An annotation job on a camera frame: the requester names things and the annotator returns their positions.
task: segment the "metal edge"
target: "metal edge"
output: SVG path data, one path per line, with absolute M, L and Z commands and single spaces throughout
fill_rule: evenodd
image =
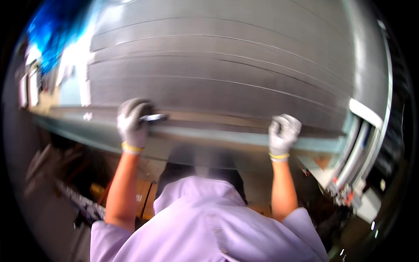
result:
M 363 150 L 364 141 L 366 139 L 366 136 L 368 135 L 368 130 L 369 130 L 368 127 L 369 127 L 369 123 L 367 121 L 364 121 L 362 123 L 359 135 L 357 137 L 357 141 L 355 142 L 354 148 L 352 149 L 352 152 L 348 158 L 348 161 L 343 167 L 342 172 L 337 177 L 337 180 L 336 180 L 337 189 L 345 185 L 345 183 L 347 182 L 348 178 L 351 175 L 354 165 L 359 160 L 359 156 L 361 155 L 362 150 Z
M 343 149 L 343 152 L 338 160 L 337 168 L 334 171 L 332 178 L 335 178 L 339 175 L 339 172 L 343 170 L 345 166 L 345 161 L 348 159 L 352 149 L 354 148 L 354 144 L 357 138 L 357 134 L 361 128 L 361 119 L 358 116 L 355 116 L 354 121 L 351 126 L 351 130 L 348 133 L 348 140 Z
M 380 151 L 381 145 L 383 144 L 385 132 L 387 131 L 388 121 L 390 119 L 391 101 L 393 99 L 393 68 L 392 68 L 392 63 L 391 63 L 390 48 L 388 46 L 387 37 L 386 37 L 386 28 L 380 20 L 378 20 L 378 24 L 382 28 L 381 34 L 383 36 L 383 41 L 384 41 L 384 45 L 385 45 L 385 52 L 386 52 L 386 55 L 387 55 L 387 67 L 388 67 L 387 108 L 386 108 L 386 112 L 385 112 L 383 127 L 380 130 L 380 136 L 379 136 L 379 138 L 376 142 L 376 146 L 375 146 L 375 148 L 373 148 L 372 147 L 373 144 L 371 144 L 370 151 L 368 152 L 368 155 L 365 159 L 365 163 L 362 166 L 361 170 L 359 171 L 358 176 L 354 180 L 353 185 L 357 185 L 358 181 L 361 178 L 365 178 L 369 174 L 369 172 L 371 171 L 372 166 L 374 165 L 375 160 L 378 156 L 378 152 Z
M 368 1 L 344 0 L 342 4 L 349 21 L 354 48 L 354 92 L 352 97 L 362 105 L 360 108 L 362 110 L 354 113 L 381 129 L 380 122 L 382 123 L 382 119 L 385 117 L 386 109 L 382 102 L 385 99 L 383 91 L 386 91 L 386 67 L 384 64 L 386 57 L 384 55 L 385 45 L 383 45 L 380 35 L 382 32 L 379 25 L 375 23 L 377 16 Z
M 377 113 L 375 113 L 372 109 L 370 109 L 366 105 L 355 100 L 354 98 L 351 98 L 349 101 L 349 109 L 351 110 L 352 113 L 361 117 L 365 121 L 369 122 L 375 128 L 382 130 L 383 120 Z

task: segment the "gloved hand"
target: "gloved hand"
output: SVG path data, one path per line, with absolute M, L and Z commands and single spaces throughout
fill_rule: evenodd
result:
M 118 132 L 122 139 L 122 150 L 133 155 L 141 153 L 147 137 L 146 122 L 139 118 L 151 113 L 151 104 L 140 98 L 130 99 L 118 108 Z
M 272 117 L 269 126 L 269 155 L 275 162 L 286 162 L 290 156 L 289 151 L 301 130 L 301 122 L 296 118 L 282 114 Z

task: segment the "blue tarp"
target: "blue tarp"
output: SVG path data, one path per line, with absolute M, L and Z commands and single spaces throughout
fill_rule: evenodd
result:
M 59 61 L 63 48 L 83 35 L 91 1 L 47 0 L 30 23 L 29 44 L 41 52 L 41 73 L 48 73 Z

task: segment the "metal sheet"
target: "metal sheet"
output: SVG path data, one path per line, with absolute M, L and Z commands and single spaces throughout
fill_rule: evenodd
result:
M 340 131 L 353 94 L 344 12 L 328 1 L 108 1 L 91 41 L 92 105 L 145 97 L 161 110 L 287 113 Z
M 370 151 L 368 152 L 367 158 L 365 160 L 364 165 L 362 166 L 359 175 L 354 181 L 354 185 L 357 185 L 358 181 L 361 179 L 364 179 L 371 171 L 372 166 L 375 163 L 375 160 L 377 159 L 378 153 L 380 151 L 381 145 L 383 144 L 384 136 L 387 131 L 388 121 L 390 119 L 390 110 L 391 110 L 391 102 L 393 99 L 393 68 L 391 64 L 391 54 L 390 54 L 390 48 L 388 46 L 387 41 L 387 32 L 385 31 L 385 26 L 383 23 L 380 23 L 380 25 L 383 27 L 382 38 L 385 45 L 385 53 L 387 57 L 387 66 L 388 66 L 388 93 L 387 93 L 387 104 L 386 104 L 386 112 L 385 117 L 383 121 L 383 127 L 381 130 L 376 130 L 374 132 L 374 140 L 373 140 L 373 146 L 371 146 Z
M 384 119 L 388 97 L 388 61 L 377 16 L 367 1 L 345 0 L 343 3 L 352 27 L 353 98 Z

